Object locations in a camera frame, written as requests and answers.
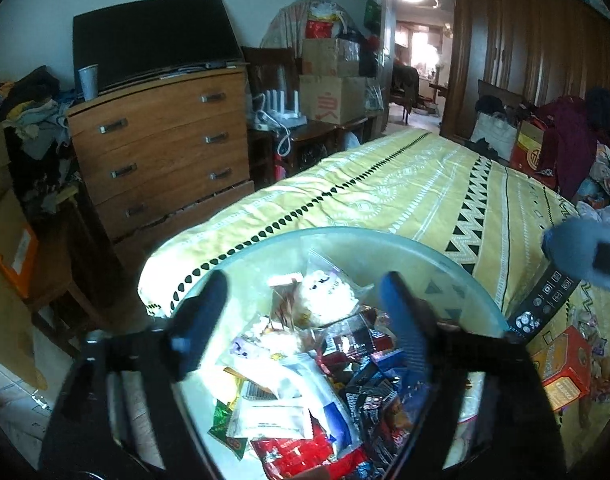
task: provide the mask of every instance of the yellow bedspread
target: yellow bedspread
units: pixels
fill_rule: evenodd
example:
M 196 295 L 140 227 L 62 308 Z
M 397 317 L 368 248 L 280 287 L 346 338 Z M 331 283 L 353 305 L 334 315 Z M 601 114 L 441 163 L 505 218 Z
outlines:
M 450 140 L 407 130 L 330 156 L 172 238 L 150 257 L 138 292 L 150 314 L 168 315 L 207 270 L 264 238 L 310 227 L 360 226 L 440 251 L 506 312 L 543 261 L 542 232 L 571 215 L 573 206 L 537 181 Z M 531 351 L 559 335 L 574 308 L 596 313 L 610 345 L 610 293 L 581 283 L 530 343 Z M 609 420 L 610 402 L 592 406 L 585 429 L 577 403 L 558 417 L 571 464 Z

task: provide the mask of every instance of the bowl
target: bowl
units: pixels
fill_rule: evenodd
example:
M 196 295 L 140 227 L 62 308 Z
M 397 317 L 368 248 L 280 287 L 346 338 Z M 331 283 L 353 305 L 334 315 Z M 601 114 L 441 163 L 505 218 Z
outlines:
M 427 300 L 438 318 L 456 320 L 464 330 L 500 337 L 508 325 L 487 291 L 462 267 L 437 251 L 408 238 L 364 228 L 324 227 L 277 235 L 229 258 L 215 269 L 228 279 L 229 297 L 200 363 L 180 385 L 188 412 L 225 478 L 265 479 L 258 459 L 233 453 L 207 435 L 216 398 L 232 397 L 233 379 L 218 365 L 230 342 L 258 312 L 269 313 L 268 278 L 306 272 L 310 250 L 325 255 L 359 286 L 375 283 L 364 303 L 378 307 L 384 274 L 399 272 L 411 292 Z M 187 297 L 200 293 L 206 278 Z

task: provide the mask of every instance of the flat screen tv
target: flat screen tv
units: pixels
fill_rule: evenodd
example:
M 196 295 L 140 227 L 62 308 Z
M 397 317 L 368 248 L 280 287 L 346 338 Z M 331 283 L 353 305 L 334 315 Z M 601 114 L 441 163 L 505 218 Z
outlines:
M 98 64 L 99 91 L 243 59 L 222 0 L 143 0 L 74 17 L 74 75 Z

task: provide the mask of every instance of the green wrapper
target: green wrapper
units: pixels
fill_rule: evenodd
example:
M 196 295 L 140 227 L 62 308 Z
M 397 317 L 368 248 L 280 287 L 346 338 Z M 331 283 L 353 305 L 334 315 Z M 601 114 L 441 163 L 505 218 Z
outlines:
M 219 400 L 216 401 L 216 410 L 214 411 L 213 426 L 210 428 L 208 433 L 214 437 L 217 441 L 225 444 L 230 450 L 238 457 L 239 460 L 243 459 L 245 454 L 245 447 L 247 446 L 246 438 L 231 438 L 227 436 L 227 428 L 229 427 L 229 421 L 231 420 L 232 411 Z

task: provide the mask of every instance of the dresser drawer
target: dresser drawer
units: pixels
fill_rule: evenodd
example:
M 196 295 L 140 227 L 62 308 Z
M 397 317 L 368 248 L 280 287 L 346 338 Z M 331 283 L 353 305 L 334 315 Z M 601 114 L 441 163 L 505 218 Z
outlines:
M 78 160 L 89 196 L 97 205 L 189 164 L 220 159 L 242 139 L 246 139 L 245 115 L 237 110 Z
M 219 156 L 149 180 L 96 206 L 110 239 L 249 178 L 246 139 Z
M 68 117 L 76 153 L 99 156 L 152 134 L 245 110 L 242 73 L 182 81 L 129 94 Z
M 160 224 L 144 228 L 114 246 L 116 255 L 130 276 L 139 273 L 152 253 L 170 238 L 185 229 L 209 220 L 216 213 L 254 192 L 254 183 L 247 181 L 223 193 L 165 219 Z

